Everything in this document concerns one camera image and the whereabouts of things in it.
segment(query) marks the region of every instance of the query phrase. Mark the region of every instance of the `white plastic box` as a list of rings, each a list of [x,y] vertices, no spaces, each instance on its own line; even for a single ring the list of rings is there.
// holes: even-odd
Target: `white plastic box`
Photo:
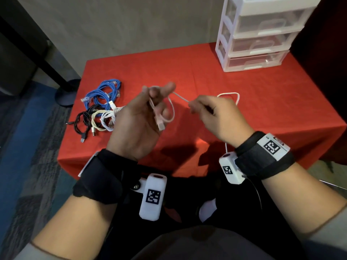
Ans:
[[[268,68],[281,65],[289,50],[260,55],[232,57],[226,56],[223,44],[219,42],[216,50],[224,72],[243,71],[256,68]]]
[[[218,41],[223,44],[228,57],[240,57],[288,50],[296,38],[297,32],[287,34],[272,34],[269,36],[255,36],[252,38],[234,39],[230,33],[230,26],[223,22]]]
[[[224,0],[223,22],[234,39],[300,31],[320,0]]]

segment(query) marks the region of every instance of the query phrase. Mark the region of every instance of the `table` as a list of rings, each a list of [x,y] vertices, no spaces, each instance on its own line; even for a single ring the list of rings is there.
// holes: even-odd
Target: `table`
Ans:
[[[288,144],[297,161],[310,167],[340,137],[345,122],[325,99],[295,58],[288,54],[281,66],[224,73],[215,44],[199,44],[151,52],[107,57],[87,62],[70,120],[84,111],[80,99],[103,80],[122,81],[117,106],[126,105],[143,85],[177,84],[176,92],[193,100],[198,95],[239,92],[238,105],[256,130],[271,132]],[[171,95],[176,117],[162,133],[155,149],[139,164],[169,171],[173,176],[205,176],[219,169],[224,143],[207,131],[188,104]],[[98,132],[84,143],[67,126],[58,162],[74,178],[97,151],[106,147],[110,132]]]

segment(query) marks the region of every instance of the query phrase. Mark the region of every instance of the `hand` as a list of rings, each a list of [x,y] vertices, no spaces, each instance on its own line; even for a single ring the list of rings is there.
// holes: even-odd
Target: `hand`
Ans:
[[[148,100],[152,98],[155,113],[170,119],[170,112],[162,100],[175,88],[176,85],[171,82],[160,89],[144,86],[142,92],[117,114],[106,149],[134,161],[148,155],[160,136]]]
[[[209,131],[235,148],[254,133],[231,99],[198,96],[197,99],[189,102],[189,107],[191,113],[199,113],[200,119]]]

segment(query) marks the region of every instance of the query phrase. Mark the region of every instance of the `person's left hand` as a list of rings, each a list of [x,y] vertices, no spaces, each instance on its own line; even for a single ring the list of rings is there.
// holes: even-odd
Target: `person's left hand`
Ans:
[[[172,82],[162,88],[144,86],[142,92],[117,113],[115,126],[106,149],[134,161],[149,154],[155,147],[160,132],[148,101],[151,97],[155,105],[155,113],[170,119],[170,112],[163,99],[175,88],[176,85]]]

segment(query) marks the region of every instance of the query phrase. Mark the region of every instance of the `black round base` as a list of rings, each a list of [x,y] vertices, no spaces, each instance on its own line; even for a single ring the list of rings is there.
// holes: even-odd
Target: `black round base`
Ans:
[[[58,88],[54,95],[56,103],[62,107],[72,107],[75,102],[78,86],[80,85],[80,79],[72,79],[68,83],[74,87],[74,91],[67,92],[61,87]]]

